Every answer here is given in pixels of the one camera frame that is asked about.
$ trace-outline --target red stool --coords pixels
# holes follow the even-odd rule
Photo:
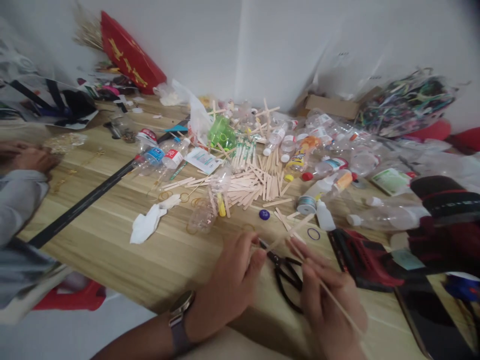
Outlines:
[[[58,286],[52,289],[33,310],[97,310],[105,301],[105,287],[90,280],[75,293],[59,294]]]

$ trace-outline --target red bottle cap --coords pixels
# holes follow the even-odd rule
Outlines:
[[[301,178],[303,179],[303,181],[310,181],[314,178],[314,175],[311,172],[304,172],[301,175]]]

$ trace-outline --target white wall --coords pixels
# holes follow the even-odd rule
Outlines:
[[[5,0],[5,16],[74,81],[101,54],[75,44],[73,0]],[[80,0],[105,10],[169,78],[194,93],[288,110],[319,63],[319,87],[356,94],[434,67],[453,84],[472,81],[447,111],[454,131],[479,126],[480,28],[469,0]],[[369,80],[377,76],[380,79]]]

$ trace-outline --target watch strap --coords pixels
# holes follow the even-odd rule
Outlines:
[[[171,333],[173,336],[173,350],[175,356],[182,355],[193,347],[193,344],[190,342],[187,333],[185,332],[183,316],[171,326]]]

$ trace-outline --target blue object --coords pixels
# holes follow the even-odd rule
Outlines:
[[[480,282],[478,280],[449,274],[443,287],[456,299],[467,302],[480,301]]]
[[[260,210],[258,215],[260,216],[260,219],[262,219],[262,220],[268,220],[270,218],[269,211],[265,210],[265,209]]]

